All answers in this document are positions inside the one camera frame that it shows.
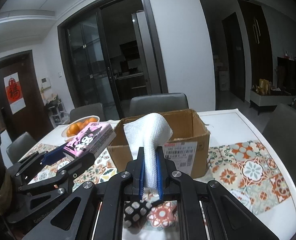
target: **chair backrest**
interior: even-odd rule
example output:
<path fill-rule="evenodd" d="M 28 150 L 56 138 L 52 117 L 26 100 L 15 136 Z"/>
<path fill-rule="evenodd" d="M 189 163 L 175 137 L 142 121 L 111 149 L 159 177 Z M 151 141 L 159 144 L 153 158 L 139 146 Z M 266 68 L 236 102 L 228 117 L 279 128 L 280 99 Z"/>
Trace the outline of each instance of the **chair backrest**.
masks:
<path fill-rule="evenodd" d="M 188 109 L 187 97 L 183 93 L 156 94 L 135 97 L 130 102 L 130 116 Z"/>
<path fill-rule="evenodd" d="M 97 115 L 100 117 L 100 121 L 106 121 L 106 116 L 103 112 L 103 106 L 101 103 L 95 103 L 91 105 L 81 106 L 75 109 L 72 109 L 70 112 L 70 122 L 74 122 L 80 118 Z"/>
<path fill-rule="evenodd" d="M 262 134 L 282 160 L 296 186 L 296 111 L 290 106 L 278 105 Z"/>
<path fill-rule="evenodd" d="M 11 162 L 16 163 L 36 143 L 37 141 L 33 139 L 28 132 L 25 132 L 6 148 L 6 153 L 9 156 Z"/>

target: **floral tablecloth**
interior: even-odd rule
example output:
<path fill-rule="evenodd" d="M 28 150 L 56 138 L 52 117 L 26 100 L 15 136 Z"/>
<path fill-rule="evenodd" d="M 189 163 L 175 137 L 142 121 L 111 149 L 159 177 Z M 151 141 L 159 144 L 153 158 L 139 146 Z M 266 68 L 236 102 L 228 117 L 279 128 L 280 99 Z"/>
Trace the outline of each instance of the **floral tablecloth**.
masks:
<path fill-rule="evenodd" d="M 56 146 L 38 144 L 25 156 L 38 150 L 51 151 Z M 47 179 L 56 175 L 56 171 L 70 161 L 64 158 L 52 166 L 46 166 L 30 183 Z M 234 145 L 211 147 L 208 151 L 208 171 L 197 180 L 208 182 L 219 181 L 253 214 L 261 214 L 291 196 L 277 165 L 260 141 L 247 141 Z M 104 182 L 117 173 L 110 154 L 105 149 L 93 166 L 74 180 L 73 190 L 83 182 L 90 180 L 94 183 Z M 155 192 L 145 190 L 144 200 L 153 202 L 159 199 Z M 176 201 L 166 201 L 152 208 L 147 221 L 140 225 L 139 231 L 163 231 L 163 235 L 179 239 L 178 215 Z M 138 237 L 134 232 L 133 239 Z M 132 239 L 132 234 L 124 234 L 124 239 Z"/>

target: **dining table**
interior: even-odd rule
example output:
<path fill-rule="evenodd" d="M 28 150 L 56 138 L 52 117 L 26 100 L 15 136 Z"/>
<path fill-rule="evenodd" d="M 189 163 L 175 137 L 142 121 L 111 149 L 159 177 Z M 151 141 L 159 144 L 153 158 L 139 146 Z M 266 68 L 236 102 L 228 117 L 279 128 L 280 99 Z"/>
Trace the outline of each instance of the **dining table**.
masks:
<path fill-rule="evenodd" d="M 210 131 L 210 138 L 208 170 L 203 177 L 195 179 L 205 183 L 213 179 L 219 181 L 280 240 L 291 239 L 296 232 L 296 187 L 277 153 L 238 109 L 198 112 L 198 115 Z M 118 122 L 107 121 L 113 128 Z M 61 133 L 66 127 L 56 127 L 22 158 L 64 144 Z M 46 166 L 30 183 L 55 176 L 56 171 L 69 162 L 63 158 Z M 118 172 L 105 149 L 94 165 L 74 180 L 73 190 L 87 180 L 96 184 L 108 181 Z M 156 192 L 145 190 L 143 199 L 152 202 L 158 198 Z M 140 228 L 123 228 L 122 239 L 179 239 L 176 201 L 152 208 Z"/>

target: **red fu character poster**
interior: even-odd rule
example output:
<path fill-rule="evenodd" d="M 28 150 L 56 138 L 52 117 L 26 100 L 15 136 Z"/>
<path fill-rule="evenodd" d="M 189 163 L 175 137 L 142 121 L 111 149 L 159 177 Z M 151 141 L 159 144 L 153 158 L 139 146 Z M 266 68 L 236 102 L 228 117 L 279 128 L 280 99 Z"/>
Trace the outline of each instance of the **red fu character poster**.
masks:
<path fill-rule="evenodd" d="M 6 97 L 9 101 L 12 114 L 15 114 L 25 107 L 18 73 L 16 72 L 5 77 L 4 85 L 6 87 Z"/>

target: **barcode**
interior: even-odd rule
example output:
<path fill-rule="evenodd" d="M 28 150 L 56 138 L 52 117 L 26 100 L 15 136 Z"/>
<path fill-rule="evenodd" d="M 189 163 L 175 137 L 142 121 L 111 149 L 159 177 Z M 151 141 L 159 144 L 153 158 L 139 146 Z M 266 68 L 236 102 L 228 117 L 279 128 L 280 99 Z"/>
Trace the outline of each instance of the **barcode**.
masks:
<path fill-rule="evenodd" d="M 171 154 L 183 154 L 183 153 L 192 153 L 193 149 L 183 149 L 183 150 L 168 150 L 166 151 L 167 155 Z"/>
<path fill-rule="evenodd" d="M 190 166 L 191 165 L 192 156 L 193 156 L 192 154 L 188 155 L 187 166 Z"/>

